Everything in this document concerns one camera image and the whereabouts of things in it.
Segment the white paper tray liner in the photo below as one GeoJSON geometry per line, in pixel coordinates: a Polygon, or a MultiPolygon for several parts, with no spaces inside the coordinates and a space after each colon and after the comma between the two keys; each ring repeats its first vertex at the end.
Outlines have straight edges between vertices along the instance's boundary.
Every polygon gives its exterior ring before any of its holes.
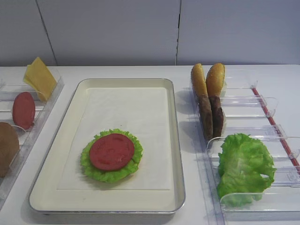
{"type": "Polygon", "coordinates": [[[66,133],[71,146],[59,189],[170,189],[171,144],[165,88],[89,88],[69,118],[66,133]],[[111,184],[87,177],[80,165],[83,148],[101,131],[115,128],[130,132],[140,141],[143,152],[138,170],[111,184]]]}

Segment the red tomato slice in rack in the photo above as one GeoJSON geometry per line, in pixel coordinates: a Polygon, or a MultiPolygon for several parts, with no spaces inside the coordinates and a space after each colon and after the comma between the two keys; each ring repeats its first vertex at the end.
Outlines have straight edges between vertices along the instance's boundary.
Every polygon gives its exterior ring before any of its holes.
{"type": "Polygon", "coordinates": [[[35,118],[35,102],[29,92],[18,94],[14,100],[12,115],[14,123],[23,129],[29,129],[35,118]]]}

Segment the red tomato slice on tray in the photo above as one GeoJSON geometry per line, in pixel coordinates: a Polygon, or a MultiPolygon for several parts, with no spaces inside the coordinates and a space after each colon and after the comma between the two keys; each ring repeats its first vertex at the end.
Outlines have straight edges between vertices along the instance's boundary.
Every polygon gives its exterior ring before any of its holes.
{"type": "Polygon", "coordinates": [[[126,166],[134,155],[133,142],[122,134],[99,138],[89,152],[90,162],[99,170],[115,171],[126,166]]]}

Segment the brown bun in left rack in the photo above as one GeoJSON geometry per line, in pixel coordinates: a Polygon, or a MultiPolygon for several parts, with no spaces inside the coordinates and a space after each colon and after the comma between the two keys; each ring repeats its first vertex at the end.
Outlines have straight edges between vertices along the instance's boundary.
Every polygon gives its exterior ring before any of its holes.
{"type": "Polygon", "coordinates": [[[0,123],[0,177],[4,178],[15,154],[19,150],[19,140],[15,129],[6,122],[0,123]]]}

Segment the clear acrylic rack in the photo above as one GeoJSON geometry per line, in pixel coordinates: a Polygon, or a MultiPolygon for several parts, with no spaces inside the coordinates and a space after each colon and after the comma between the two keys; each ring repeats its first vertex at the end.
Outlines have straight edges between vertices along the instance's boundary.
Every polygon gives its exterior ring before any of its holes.
{"type": "Polygon", "coordinates": [[[250,71],[226,72],[216,99],[222,130],[208,139],[194,86],[187,91],[208,223],[299,224],[300,139],[274,121],[278,100],[258,92],[250,71]]]}
{"type": "Polygon", "coordinates": [[[6,78],[0,80],[0,121],[14,127],[19,140],[19,151],[10,163],[8,173],[0,179],[0,205],[6,201],[29,153],[32,150],[45,122],[47,121],[61,91],[64,87],[63,78],[55,67],[48,68],[57,84],[52,91],[50,99],[46,102],[38,98],[38,92],[27,84],[10,84],[6,78]],[[22,92],[29,92],[35,101],[35,118],[33,126],[27,130],[14,124],[12,108],[15,98],[22,92]]]}

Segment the brown meat patty in rack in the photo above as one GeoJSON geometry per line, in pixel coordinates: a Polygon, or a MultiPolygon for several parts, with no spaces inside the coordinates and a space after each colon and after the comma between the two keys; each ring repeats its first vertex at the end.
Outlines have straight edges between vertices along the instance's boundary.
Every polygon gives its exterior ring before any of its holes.
{"type": "Polygon", "coordinates": [[[224,124],[224,115],[218,96],[210,96],[210,106],[212,111],[213,138],[220,137],[224,124]]]}

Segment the yellow cheese slices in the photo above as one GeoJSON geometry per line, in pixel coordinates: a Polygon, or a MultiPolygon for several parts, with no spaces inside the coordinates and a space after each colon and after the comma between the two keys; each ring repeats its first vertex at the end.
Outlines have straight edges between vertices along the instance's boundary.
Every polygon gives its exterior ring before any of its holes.
{"type": "Polygon", "coordinates": [[[23,81],[37,92],[38,98],[43,102],[50,99],[57,84],[52,73],[39,57],[27,66],[23,81]]]}

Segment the cream metal tray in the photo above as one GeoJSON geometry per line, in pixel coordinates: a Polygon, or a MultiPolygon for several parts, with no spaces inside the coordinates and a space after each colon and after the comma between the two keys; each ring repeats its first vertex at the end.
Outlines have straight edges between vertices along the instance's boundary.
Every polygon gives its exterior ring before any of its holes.
{"type": "Polygon", "coordinates": [[[78,83],[32,188],[42,213],[166,213],[185,202],[173,83],[164,78],[91,78],[78,83]],[[141,143],[138,170],[114,183],[83,172],[83,149],[120,129],[141,143]]]}

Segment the large green lettuce leaf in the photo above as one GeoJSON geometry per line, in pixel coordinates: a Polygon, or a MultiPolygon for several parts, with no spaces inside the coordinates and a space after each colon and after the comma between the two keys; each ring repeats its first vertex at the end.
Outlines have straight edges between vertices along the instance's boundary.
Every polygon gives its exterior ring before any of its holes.
{"type": "Polygon", "coordinates": [[[217,186],[223,204],[240,207],[260,200],[274,182],[276,168],[267,147],[258,139],[240,133],[228,135],[219,153],[217,186]]]}

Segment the green lettuce leaf on tray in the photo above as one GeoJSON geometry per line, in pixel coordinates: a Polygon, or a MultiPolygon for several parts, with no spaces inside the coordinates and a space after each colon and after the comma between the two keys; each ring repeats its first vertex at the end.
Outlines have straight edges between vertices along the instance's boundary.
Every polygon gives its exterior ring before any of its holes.
{"type": "Polygon", "coordinates": [[[138,170],[139,163],[141,161],[141,158],[143,156],[143,147],[140,144],[140,141],[137,139],[136,136],[131,134],[128,131],[122,131],[120,129],[113,129],[108,131],[101,131],[98,135],[95,135],[93,140],[90,141],[86,147],[83,148],[80,158],[80,164],[82,166],[83,173],[94,179],[98,180],[100,182],[106,182],[106,183],[115,183],[119,180],[124,179],[125,177],[135,173],[138,170]],[[95,166],[93,166],[90,162],[89,152],[92,147],[92,145],[101,137],[104,137],[109,134],[122,134],[128,137],[134,144],[135,152],[132,156],[129,163],[124,166],[123,168],[115,171],[103,171],[97,169],[95,166]]]}

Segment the right bun half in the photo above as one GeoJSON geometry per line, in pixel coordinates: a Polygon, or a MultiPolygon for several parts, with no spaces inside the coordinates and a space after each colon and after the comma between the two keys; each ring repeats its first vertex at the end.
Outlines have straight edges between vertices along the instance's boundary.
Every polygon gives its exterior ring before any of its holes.
{"type": "Polygon", "coordinates": [[[208,96],[220,96],[224,85],[225,66],[222,63],[214,64],[208,71],[206,77],[206,87],[208,96]]]}

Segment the brown meat patty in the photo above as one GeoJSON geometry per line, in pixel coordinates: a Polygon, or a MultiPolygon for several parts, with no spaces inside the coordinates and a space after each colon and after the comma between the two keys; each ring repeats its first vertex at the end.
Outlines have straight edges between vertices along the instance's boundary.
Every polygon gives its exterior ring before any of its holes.
{"type": "Polygon", "coordinates": [[[224,115],[218,96],[210,96],[210,106],[212,111],[213,138],[220,137],[224,124],[224,115]]]}
{"type": "Polygon", "coordinates": [[[204,137],[206,141],[209,141],[213,137],[213,121],[210,101],[206,95],[201,95],[199,97],[199,109],[204,137]]]}

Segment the clear acrylic left rack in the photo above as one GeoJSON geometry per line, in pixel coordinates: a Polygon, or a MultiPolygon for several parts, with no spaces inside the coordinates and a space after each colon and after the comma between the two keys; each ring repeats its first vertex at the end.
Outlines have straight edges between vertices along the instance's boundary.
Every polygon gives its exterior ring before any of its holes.
{"type": "Polygon", "coordinates": [[[46,102],[38,98],[38,92],[27,84],[10,84],[6,78],[0,80],[0,121],[14,127],[19,140],[19,151],[10,163],[8,173],[0,179],[0,205],[6,201],[29,153],[32,150],[45,122],[47,121],[61,91],[64,87],[63,78],[55,67],[48,68],[57,84],[52,91],[50,99],[46,102]],[[33,126],[27,130],[14,124],[12,108],[15,98],[22,92],[29,92],[35,101],[35,118],[33,126]]]}

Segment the left bun half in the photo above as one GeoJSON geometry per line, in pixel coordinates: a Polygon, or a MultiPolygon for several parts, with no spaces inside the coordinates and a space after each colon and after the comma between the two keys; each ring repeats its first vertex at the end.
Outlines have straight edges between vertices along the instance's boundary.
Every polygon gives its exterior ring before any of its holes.
{"type": "Polygon", "coordinates": [[[204,71],[201,63],[197,63],[193,66],[191,70],[191,81],[194,91],[196,92],[198,97],[208,97],[204,71]]]}

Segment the bun half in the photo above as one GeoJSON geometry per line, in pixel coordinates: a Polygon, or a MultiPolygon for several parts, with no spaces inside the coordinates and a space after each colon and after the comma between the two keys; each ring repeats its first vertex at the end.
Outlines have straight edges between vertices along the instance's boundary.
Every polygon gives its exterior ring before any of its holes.
{"type": "Polygon", "coordinates": [[[208,97],[204,71],[201,63],[197,63],[193,66],[191,70],[191,81],[194,91],[196,92],[198,97],[208,97]]]}
{"type": "Polygon", "coordinates": [[[225,66],[222,63],[214,64],[208,71],[206,77],[206,87],[208,96],[220,96],[224,85],[225,66]]]}

